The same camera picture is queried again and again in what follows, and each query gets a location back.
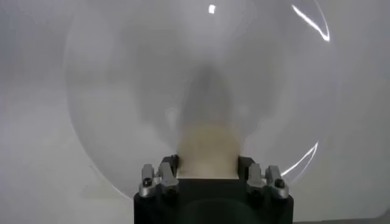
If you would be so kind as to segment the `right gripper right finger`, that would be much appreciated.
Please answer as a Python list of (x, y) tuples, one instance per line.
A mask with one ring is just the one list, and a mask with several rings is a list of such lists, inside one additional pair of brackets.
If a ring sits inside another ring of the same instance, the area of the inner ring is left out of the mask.
[(270, 165), (265, 173), (252, 158), (239, 156), (237, 159), (237, 173), (240, 180), (244, 180), (248, 193), (258, 192), (264, 195), (268, 190), (275, 199), (287, 199), (289, 187), (282, 178), (278, 166)]

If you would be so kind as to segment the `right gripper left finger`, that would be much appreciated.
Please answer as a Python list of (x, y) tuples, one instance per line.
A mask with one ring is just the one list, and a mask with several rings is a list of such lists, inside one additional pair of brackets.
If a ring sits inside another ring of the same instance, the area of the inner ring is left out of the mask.
[(166, 156), (162, 159), (157, 172), (154, 172), (152, 164), (145, 164), (141, 170), (141, 183), (138, 187), (138, 195), (142, 198), (152, 198), (160, 186), (162, 194), (176, 194), (179, 191), (177, 170), (179, 157), (177, 155)]

